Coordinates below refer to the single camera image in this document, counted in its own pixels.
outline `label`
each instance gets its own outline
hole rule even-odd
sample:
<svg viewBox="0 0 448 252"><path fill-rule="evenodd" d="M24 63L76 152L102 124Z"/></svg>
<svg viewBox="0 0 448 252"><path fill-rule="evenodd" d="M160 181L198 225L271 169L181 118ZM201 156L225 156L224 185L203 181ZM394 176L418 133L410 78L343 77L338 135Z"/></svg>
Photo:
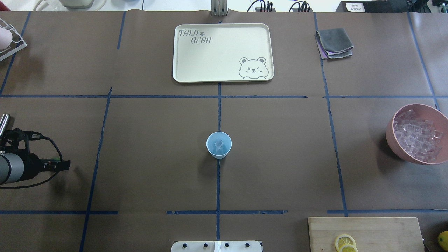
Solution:
<svg viewBox="0 0 448 252"><path fill-rule="evenodd" d="M347 10L350 12L366 12L363 4L358 4L358 3L345 4L345 6L347 7Z"/></svg>
<svg viewBox="0 0 448 252"><path fill-rule="evenodd" d="M211 43L211 37L206 36L205 32L200 30L179 30L179 37L191 38L190 44L208 44Z"/></svg>

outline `white appliance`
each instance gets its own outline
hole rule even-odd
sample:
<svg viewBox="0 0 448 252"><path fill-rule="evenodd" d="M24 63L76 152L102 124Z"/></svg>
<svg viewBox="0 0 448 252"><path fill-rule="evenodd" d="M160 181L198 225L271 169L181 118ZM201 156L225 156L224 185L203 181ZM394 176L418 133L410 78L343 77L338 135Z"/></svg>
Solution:
<svg viewBox="0 0 448 252"><path fill-rule="evenodd" d="M59 0L60 3L67 8L90 8L94 0Z"/></svg>

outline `blue cup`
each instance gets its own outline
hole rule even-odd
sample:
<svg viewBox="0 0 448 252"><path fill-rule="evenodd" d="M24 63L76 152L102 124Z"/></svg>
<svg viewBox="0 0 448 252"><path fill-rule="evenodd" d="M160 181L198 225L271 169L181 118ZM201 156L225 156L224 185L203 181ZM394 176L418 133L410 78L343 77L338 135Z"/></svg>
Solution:
<svg viewBox="0 0 448 252"><path fill-rule="evenodd" d="M227 155L232 148L232 140L228 134L217 131L207 138L207 150L217 159L221 159Z"/></svg>

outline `lemon slice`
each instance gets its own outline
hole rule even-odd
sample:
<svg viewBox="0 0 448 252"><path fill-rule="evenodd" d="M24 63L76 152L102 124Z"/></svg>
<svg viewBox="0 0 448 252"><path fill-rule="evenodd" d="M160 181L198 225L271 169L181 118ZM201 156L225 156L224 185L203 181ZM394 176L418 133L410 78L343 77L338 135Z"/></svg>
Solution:
<svg viewBox="0 0 448 252"><path fill-rule="evenodd" d="M358 252L358 249L351 244L346 244L342 246L338 252Z"/></svg>
<svg viewBox="0 0 448 252"><path fill-rule="evenodd" d="M340 248L342 246L346 245L346 244L353 245L353 247L356 248L355 239L353 239L353 237L351 237L350 235L348 235L348 234L341 234L338 237L336 237L335 248L336 248L337 251L339 251Z"/></svg>

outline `blue tape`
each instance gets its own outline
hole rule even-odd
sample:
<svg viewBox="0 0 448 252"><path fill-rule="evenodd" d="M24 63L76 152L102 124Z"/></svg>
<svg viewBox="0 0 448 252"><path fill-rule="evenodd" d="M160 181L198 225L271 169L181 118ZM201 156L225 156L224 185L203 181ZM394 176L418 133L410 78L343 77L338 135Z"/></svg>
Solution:
<svg viewBox="0 0 448 252"><path fill-rule="evenodd" d="M417 48L418 57L420 58L420 62L422 63L423 71L425 72L426 80L428 81L429 89L431 90L432 98L434 99L435 108L440 111L439 103L435 97L434 88L432 87L431 80L429 79L429 74L426 69L425 61L423 61L422 52L420 51L420 47L418 46L417 37L415 36L414 26L412 25L411 14L408 11L408 21L409 26L411 28L412 38L414 39L415 47Z"/></svg>
<svg viewBox="0 0 448 252"><path fill-rule="evenodd" d="M31 11L28 12L28 16L26 16L26 20L25 20L25 24L23 25L22 32L20 33L20 36L22 36L22 37L23 37L23 35L25 33L26 26L28 25L28 21L30 20L30 16L31 16ZM6 82L8 81L9 72L11 72L11 68L13 66L14 59L16 58L16 54L17 53L15 53L12 56L11 61L10 61L9 66L8 66L8 70L6 70L6 74L4 75L3 83L2 83L1 88L0 88L0 95L3 93L4 87L6 86Z"/></svg>
<svg viewBox="0 0 448 252"><path fill-rule="evenodd" d="M0 214L86 214L86 212L85 211L15 210L15 211L0 211Z"/></svg>
<svg viewBox="0 0 448 252"><path fill-rule="evenodd" d="M285 214L287 210L222 210L221 214Z"/></svg>
<svg viewBox="0 0 448 252"><path fill-rule="evenodd" d="M186 210L186 211L167 211L166 214L216 214L215 210Z"/></svg>
<svg viewBox="0 0 448 252"><path fill-rule="evenodd" d="M0 214L86 214L87 211L4 210ZM90 214L118 214L118 211L91 211Z"/></svg>
<svg viewBox="0 0 448 252"><path fill-rule="evenodd" d="M113 95L111 98L218 98L219 96L184 96L184 95Z"/></svg>
<svg viewBox="0 0 448 252"><path fill-rule="evenodd" d="M218 83L218 131L221 131L221 82Z"/></svg>
<svg viewBox="0 0 448 252"><path fill-rule="evenodd" d="M217 161L218 172L216 176L216 240L220 240L220 214L221 214L221 159Z"/></svg>
<svg viewBox="0 0 448 252"><path fill-rule="evenodd" d="M98 152L96 153L95 170L93 172L92 184L90 186L90 195L89 195L89 202L87 204L86 219L84 220L84 228L82 230L81 245L79 247L79 251L80 252L83 251L83 249L84 249L84 242L86 240L87 224L89 223L90 208L92 207L93 191L95 189L95 180L96 180L96 174L98 172L99 155L101 153L101 147L103 145L104 128L106 126L106 119L108 117L109 104L110 104L110 100L111 100L111 93L112 93L112 87L109 90L108 101L106 103L106 111L104 112L104 118L103 118L103 127L101 128L101 135L100 135L100 138L99 138Z"/></svg>
<svg viewBox="0 0 448 252"><path fill-rule="evenodd" d="M96 95L1 95L4 98L108 98Z"/></svg>
<svg viewBox="0 0 448 252"><path fill-rule="evenodd" d="M375 98L385 98L385 99L430 99L432 96L328 96L329 98L356 98L356 99L375 99Z"/></svg>
<svg viewBox="0 0 448 252"><path fill-rule="evenodd" d="M222 98L308 98L307 96L222 96Z"/></svg>
<svg viewBox="0 0 448 252"><path fill-rule="evenodd" d="M317 25L316 12L314 12L313 14L314 14L314 25L316 27L316 30L319 30L318 25ZM330 127L332 130L333 146L334 146L335 153L336 153L336 163L337 163L337 170L338 170L338 175L339 175L339 187L340 187L340 195L342 198L342 207L344 208L344 211L345 211L344 215L347 217L349 214L347 212L347 203L345 201L344 181L342 179L342 172L340 169L339 153L338 153L337 143L336 143L336 134L335 134L335 128L334 128L334 123L333 123L333 115L332 115L331 106L330 106L330 98L329 98L330 95L328 93L327 77L325 76L325 71L323 70L323 60L322 59L320 59L320 66L322 68L322 79L323 79L323 83L324 83L324 87L325 87L325 98L327 100L328 117L330 118Z"/></svg>
<svg viewBox="0 0 448 252"><path fill-rule="evenodd" d="M123 18L121 19L120 36L118 37L118 44L116 45L117 50L121 46L121 36L123 35L123 27L125 26L126 11L123 12Z"/></svg>
<svg viewBox="0 0 448 252"><path fill-rule="evenodd" d="M354 210L327 210L328 214L337 213L445 213L448 209L354 209Z"/></svg>

